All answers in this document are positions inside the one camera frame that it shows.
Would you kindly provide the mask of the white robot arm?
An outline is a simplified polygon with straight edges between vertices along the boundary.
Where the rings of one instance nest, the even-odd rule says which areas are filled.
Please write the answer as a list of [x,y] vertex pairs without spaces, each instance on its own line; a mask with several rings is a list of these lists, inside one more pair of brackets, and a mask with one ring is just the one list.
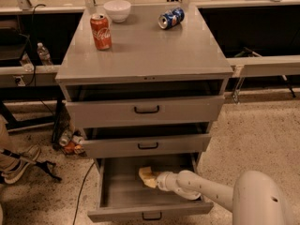
[[139,176],[148,187],[171,191],[187,200],[206,196],[232,213],[232,225],[295,225],[282,190],[262,172],[243,172],[233,187],[206,180],[191,171],[153,172],[145,167],[139,169]]

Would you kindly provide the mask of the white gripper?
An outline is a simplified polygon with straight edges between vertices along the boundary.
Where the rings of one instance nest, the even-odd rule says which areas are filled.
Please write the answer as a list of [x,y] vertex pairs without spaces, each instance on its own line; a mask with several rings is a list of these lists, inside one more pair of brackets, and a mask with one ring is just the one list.
[[179,189],[177,184],[178,174],[174,172],[152,172],[155,177],[145,177],[143,182],[150,188],[158,188],[163,191],[175,192]]

